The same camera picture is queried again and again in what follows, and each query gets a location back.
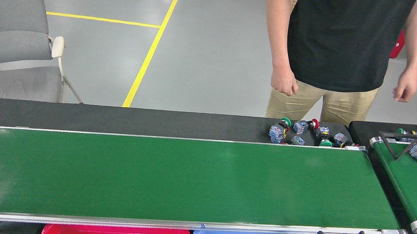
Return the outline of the person's left hand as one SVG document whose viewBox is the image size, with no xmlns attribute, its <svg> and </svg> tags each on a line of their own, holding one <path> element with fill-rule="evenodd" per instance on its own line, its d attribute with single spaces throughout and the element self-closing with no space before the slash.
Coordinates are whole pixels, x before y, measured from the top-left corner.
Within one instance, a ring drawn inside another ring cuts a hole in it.
<svg viewBox="0 0 417 234">
<path fill-rule="evenodd" d="M 393 99 L 401 103 L 408 103 L 417 92 L 417 69 L 406 68 L 398 78 L 393 88 Z"/>
</svg>

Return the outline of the person's right hand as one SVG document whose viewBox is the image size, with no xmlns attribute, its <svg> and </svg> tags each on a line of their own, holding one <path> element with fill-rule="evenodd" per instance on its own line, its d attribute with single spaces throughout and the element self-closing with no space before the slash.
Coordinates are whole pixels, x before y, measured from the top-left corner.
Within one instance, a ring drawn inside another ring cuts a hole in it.
<svg viewBox="0 0 417 234">
<path fill-rule="evenodd" d="M 273 64 L 271 75 L 271 87 L 287 96 L 292 96 L 298 92 L 297 80 L 289 65 Z"/>
</svg>

